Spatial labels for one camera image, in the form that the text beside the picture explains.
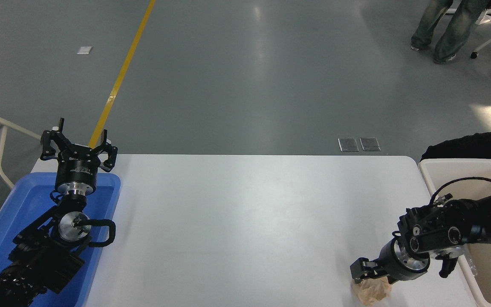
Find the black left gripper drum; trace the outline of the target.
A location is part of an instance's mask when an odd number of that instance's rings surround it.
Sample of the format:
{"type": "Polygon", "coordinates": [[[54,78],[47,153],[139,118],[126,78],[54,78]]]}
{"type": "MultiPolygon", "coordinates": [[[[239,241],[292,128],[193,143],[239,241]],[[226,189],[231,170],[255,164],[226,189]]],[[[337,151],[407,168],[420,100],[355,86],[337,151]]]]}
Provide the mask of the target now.
{"type": "Polygon", "coordinates": [[[71,182],[95,185],[101,161],[97,155],[84,146],[60,148],[58,153],[56,185],[71,182]]]}

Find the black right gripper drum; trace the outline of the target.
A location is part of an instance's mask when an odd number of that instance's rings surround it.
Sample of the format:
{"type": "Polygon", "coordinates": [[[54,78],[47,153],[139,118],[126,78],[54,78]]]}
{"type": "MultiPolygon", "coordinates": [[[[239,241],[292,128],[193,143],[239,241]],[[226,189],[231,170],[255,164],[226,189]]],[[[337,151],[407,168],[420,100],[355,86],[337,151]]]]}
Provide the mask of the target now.
{"type": "Polygon", "coordinates": [[[380,250],[378,256],[378,270],[380,271],[380,274],[386,275],[389,283],[404,281],[402,267],[394,252],[396,243],[397,239],[392,239],[390,242],[386,243],[380,250]]]}

